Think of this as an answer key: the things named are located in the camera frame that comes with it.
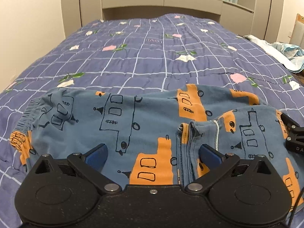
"circular indentation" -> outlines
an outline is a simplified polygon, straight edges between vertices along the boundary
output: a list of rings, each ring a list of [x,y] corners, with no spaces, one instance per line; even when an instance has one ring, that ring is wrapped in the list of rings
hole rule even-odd
[[[132,123],[132,128],[135,130],[140,130],[140,126],[137,122]]]
[[[203,188],[199,183],[190,183],[187,187],[191,191],[200,191]]]
[[[150,194],[153,194],[153,195],[157,194],[157,190],[156,189],[151,189]]]
[[[269,155],[270,158],[273,159],[273,153],[272,152],[268,152],[268,155]]]
[[[259,128],[262,132],[265,132],[265,127],[263,125],[259,125]]]
[[[202,97],[202,96],[204,95],[204,92],[203,92],[202,90],[199,90],[199,91],[197,92],[197,95],[198,95],[199,97]]]
[[[212,112],[211,111],[205,111],[207,116],[212,116]]]
[[[29,150],[29,153],[30,153],[30,154],[33,154],[33,155],[36,155],[36,150],[35,150],[35,149],[30,149],[30,150]]]
[[[243,185],[235,190],[235,197],[248,205],[261,205],[270,199],[268,189],[258,185]]]
[[[62,184],[43,186],[36,193],[37,200],[48,205],[63,203],[69,199],[70,196],[70,188]]]
[[[116,190],[119,190],[119,185],[117,185],[116,183],[108,183],[105,185],[104,188],[106,191],[114,192]]]
[[[121,144],[120,144],[121,148],[122,149],[126,149],[127,148],[127,143],[125,141],[123,141]]]
[[[176,166],[176,165],[177,165],[177,157],[172,157],[172,158],[170,159],[170,164],[171,164],[172,166]]]

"orange building print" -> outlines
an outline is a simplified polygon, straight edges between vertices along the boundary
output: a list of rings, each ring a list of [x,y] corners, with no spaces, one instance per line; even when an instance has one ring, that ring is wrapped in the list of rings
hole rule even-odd
[[[295,170],[293,169],[293,166],[290,162],[289,158],[286,158],[286,163],[288,167],[288,174],[283,176],[283,182],[285,183],[286,187],[289,190],[289,193],[291,195],[292,199],[292,205],[290,211],[294,208],[295,201],[300,194],[300,185],[299,182],[295,176]],[[299,205],[301,205],[304,202],[303,198],[300,199]]]
[[[257,95],[249,92],[244,91],[238,91],[230,89],[231,95],[233,97],[248,97],[249,98],[249,105],[258,105],[259,104],[259,98]]]
[[[235,124],[235,116],[233,114],[233,111],[229,111],[221,115],[220,118],[224,119],[224,125],[226,132],[234,133],[236,130],[236,124]]]
[[[282,112],[277,110],[277,118],[278,118],[279,124],[280,124],[281,129],[282,129],[283,138],[286,139],[288,137],[288,133],[287,133],[285,125],[284,125],[284,123],[281,119],[281,115],[282,115]]]
[[[158,138],[157,154],[140,153],[130,175],[130,184],[173,184],[171,140]]]
[[[187,84],[187,91],[177,90],[178,111],[180,117],[186,117],[197,122],[207,121],[207,115],[200,97],[204,92],[197,90],[194,84]]]

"flower pattern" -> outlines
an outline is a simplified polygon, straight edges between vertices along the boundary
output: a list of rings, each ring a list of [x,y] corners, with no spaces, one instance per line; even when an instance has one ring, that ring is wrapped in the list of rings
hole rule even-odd
[[[234,48],[233,46],[228,46],[228,48],[229,48],[230,50],[237,51],[237,49],[236,49],[236,48]]]
[[[57,87],[67,87],[70,85],[74,85],[74,80],[71,79],[69,81],[61,82]]]
[[[183,62],[188,62],[189,60],[190,61],[193,61],[193,60],[196,60],[195,57],[193,57],[192,55],[180,55],[177,59],[175,60],[181,60]]]
[[[247,77],[239,73],[230,74],[230,78],[237,84],[247,80]]]
[[[102,51],[108,51],[108,50],[114,50],[114,49],[116,49],[116,45],[110,45],[110,46],[104,47],[102,49]]]
[[[295,81],[290,81],[289,85],[291,86],[292,90],[297,90],[300,88],[299,83],[295,82]]]
[[[79,45],[74,45],[70,48],[70,50],[78,50],[79,49]]]

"wall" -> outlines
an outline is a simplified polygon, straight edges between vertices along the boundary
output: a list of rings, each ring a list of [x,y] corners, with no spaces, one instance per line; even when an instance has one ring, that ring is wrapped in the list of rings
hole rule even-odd
[[[284,0],[283,14],[279,29],[277,41],[289,43],[297,13],[304,16],[304,1],[303,0]]]
[[[0,0],[0,91],[65,39],[60,0]]]

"bed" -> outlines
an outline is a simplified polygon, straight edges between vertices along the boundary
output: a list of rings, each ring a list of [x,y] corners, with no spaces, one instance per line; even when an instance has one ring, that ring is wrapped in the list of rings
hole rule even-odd
[[[26,176],[10,133],[35,97],[60,85],[136,95],[185,84],[252,92],[304,125],[304,88],[259,46],[219,23],[184,14],[96,20],[36,60],[0,94],[0,227],[21,223],[14,195]],[[304,183],[303,176],[298,181]],[[293,226],[302,224],[303,211]]]

